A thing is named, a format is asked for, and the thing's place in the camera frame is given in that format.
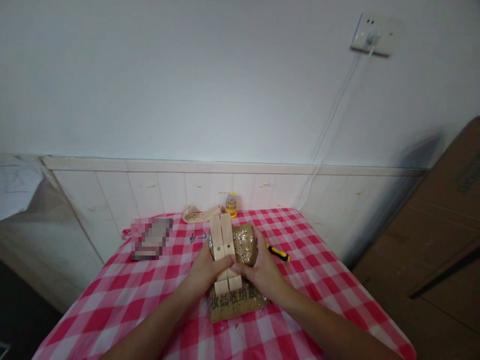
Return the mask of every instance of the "cardboard box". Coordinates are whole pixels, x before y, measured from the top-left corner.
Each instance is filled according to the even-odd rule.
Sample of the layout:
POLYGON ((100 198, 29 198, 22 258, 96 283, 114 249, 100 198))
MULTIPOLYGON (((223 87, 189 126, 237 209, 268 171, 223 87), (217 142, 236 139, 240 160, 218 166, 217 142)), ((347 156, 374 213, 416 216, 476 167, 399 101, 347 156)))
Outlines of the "cardboard box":
POLYGON ((419 360, 455 359, 480 342, 480 335, 421 297, 411 300, 376 279, 367 289, 412 342, 419 360))
POLYGON ((421 297, 480 334, 480 259, 437 284, 421 297))
POLYGON ((480 117, 428 172, 353 274, 419 359, 480 359, 480 117))

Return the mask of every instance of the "table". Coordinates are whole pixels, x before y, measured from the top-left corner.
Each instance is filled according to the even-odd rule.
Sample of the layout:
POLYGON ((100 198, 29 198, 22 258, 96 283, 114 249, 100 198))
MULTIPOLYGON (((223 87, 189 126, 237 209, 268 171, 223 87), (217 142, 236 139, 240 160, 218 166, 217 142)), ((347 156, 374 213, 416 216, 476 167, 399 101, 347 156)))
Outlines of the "table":
MULTIPOLYGON (((34 359, 97 359, 139 324, 187 275, 203 240, 182 214, 164 214, 173 227, 158 260, 131 261, 131 240, 119 247, 38 348, 34 359)), ((135 238, 146 220, 131 228, 135 238)), ((290 262, 275 261, 287 281, 368 331, 405 359, 416 353, 402 331, 295 209, 239 212, 233 225, 252 223, 290 262)), ((318 359, 322 350, 276 304, 211 324, 205 295, 164 350, 166 359, 318 359)))

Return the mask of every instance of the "wooden clamp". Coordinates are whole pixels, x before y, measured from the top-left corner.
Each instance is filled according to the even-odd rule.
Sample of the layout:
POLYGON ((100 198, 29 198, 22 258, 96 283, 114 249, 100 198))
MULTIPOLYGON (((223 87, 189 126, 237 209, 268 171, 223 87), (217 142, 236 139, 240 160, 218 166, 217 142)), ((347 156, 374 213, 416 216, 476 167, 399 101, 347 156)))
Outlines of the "wooden clamp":
POLYGON ((220 206, 217 205, 206 212, 190 212, 190 205, 185 209, 181 218, 187 224, 206 223, 211 217, 220 214, 220 206))
MULTIPOLYGON (((212 216, 210 218, 210 231, 213 258, 215 261, 229 255, 233 255, 235 258, 232 219, 230 218, 230 214, 222 214, 220 218, 218 215, 212 216)), ((230 291, 242 288, 242 277, 228 268, 217 276, 214 286, 217 295, 227 294, 230 291)))

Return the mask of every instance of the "yellow screwdriver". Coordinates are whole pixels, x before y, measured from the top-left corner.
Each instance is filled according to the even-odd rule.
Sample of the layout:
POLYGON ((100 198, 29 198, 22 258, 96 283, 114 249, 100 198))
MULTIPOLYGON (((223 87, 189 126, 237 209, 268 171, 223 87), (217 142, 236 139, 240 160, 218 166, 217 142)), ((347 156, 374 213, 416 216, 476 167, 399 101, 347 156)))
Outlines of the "yellow screwdriver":
POLYGON ((288 255, 286 252, 280 251, 280 250, 278 250, 278 249, 276 249, 273 246, 270 246, 268 244, 266 245, 266 248, 268 249, 268 251, 271 254, 278 256, 284 262, 289 262, 290 261, 290 255, 288 255))

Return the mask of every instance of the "wall socket plate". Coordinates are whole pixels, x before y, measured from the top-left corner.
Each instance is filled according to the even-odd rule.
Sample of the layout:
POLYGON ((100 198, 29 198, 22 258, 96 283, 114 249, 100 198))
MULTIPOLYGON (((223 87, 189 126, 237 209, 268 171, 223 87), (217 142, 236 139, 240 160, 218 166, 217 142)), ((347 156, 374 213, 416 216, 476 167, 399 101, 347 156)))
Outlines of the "wall socket plate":
POLYGON ((379 39, 373 53, 390 56, 393 54, 403 30, 404 24, 401 19, 366 11, 360 16, 350 47, 369 53, 372 45, 367 43, 367 38, 370 34, 377 34, 379 39))

